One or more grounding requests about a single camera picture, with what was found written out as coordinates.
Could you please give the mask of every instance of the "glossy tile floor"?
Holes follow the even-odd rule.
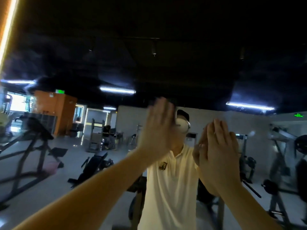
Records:
[[[7,204],[10,205],[9,208],[0,212],[0,230],[12,229],[28,216],[71,190],[71,185],[67,183],[67,180],[69,178],[78,178],[79,174],[82,172],[82,169],[80,168],[81,164],[87,157],[93,156],[92,153],[85,152],[84,145],[86,145],[87,142],[85,141],[83,143],[84,145],[80,145],[80,142],[80,138],[69,137],[57,138],[49,142],[51,148],[60,147],[68,149],[66,155],[61,158],[65,167],[58,169],[55,175],[50,176],[46,180],[8,201]],[[14,151],[23,150],[27,145],[29,145],[28,141],[18,142],[1,153],[1,156]],[[126,156],[126,153],[127,150],[125,149],[108,151],[107,159],[111,158],[114,163],[117,163]],[[0,161],[0,179],[14,175],[20,158],[21,155]],[[38,151],[30,153],[25,162],[23,172],[35,170],[38,158]],[[44,165],[46,166],[52,161],[54,161],[54,159],[51,156],[46,156]],[[271,197],[260,185],[263,179],[264,178],[257,177],[256,175],[252,186],[260,193],[260,195],[263,196],[260,199],[254,195],[256,200],[265,209],[268,209]],[[29,180],[30,179],[24,179],[21,182],[21,185],[29,182]],[[9,193],[11,185],[11,183],[0,185],[0,195]],[[110,230],[112,225],[129,226],[130,221],[128,219],[128,209],[133,197],[133,193],[125,192],[102,224],[101,229]],[[296,224],[303,224],[301,218],[304,216],[305,204],[299,199],[299,197],[294,195],[282,194],[282,198],[290,220]],[[207,210],[202,203],[199,202],[197,202],[197,229],[213,229],[211,227]],[[237,221],[234,219],[227,207],[225,207],[224,214],[224,229],[240,229]]]

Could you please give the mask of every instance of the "person in white polo shirt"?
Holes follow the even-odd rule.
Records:
[[[138,230],[196,229],[199,172],[193,159],[194,148],[184,144],[190,128],[189,114],[178,110],[175,122],[171,151],[147,169],[146,196]]]

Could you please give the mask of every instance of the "ceiling light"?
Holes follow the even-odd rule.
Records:
[[[1,80],[2,82],[7,82],[11,84],[35,84],[35,81],[20,81],[20,80]]]
[[[242,104],[242,103],[233,103],[233,102],[226,102],[226,105],[229,106],[237,106],[237,107],[247,107],[247,108],[254,108],[260,110],[274,110],[274,107],[267,107],[267,106],[257,106],[257,105],[250,105],[250,104]]]
[[[116,110],[115,107],[105,106],[103,107],[105,110]]]
[[[4,59],[6,46],[10,38],[10,32],[12,28],[13,19],[16,13],[18,0],[10,0],[9,3],[10,4],[8,7],[5,24],[4,26],[0,26],[0,29],[3,29],[3,34],[0,35],[0,40],[1,40],[0,42],[0,72],[2,69],[2,63]]]
[[[125,88],[109,88],[109,87],[100,87],[101,91],[105,92],[113,92],[113,93],[124,93],[124,94],[135,94],[136,91],[133,89],[125,89]]]

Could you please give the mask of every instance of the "green exit sign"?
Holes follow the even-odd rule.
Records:
[[[296,113],[294,116],[295,116],[295,117],[301,117],[301,118],[303,118],[303,117],[304,117],[304,116],[303,116],[303,115],[301,115],[300,113]]]
[[[65,91],[61,89],[56,89],[56,93],[65,93]]]

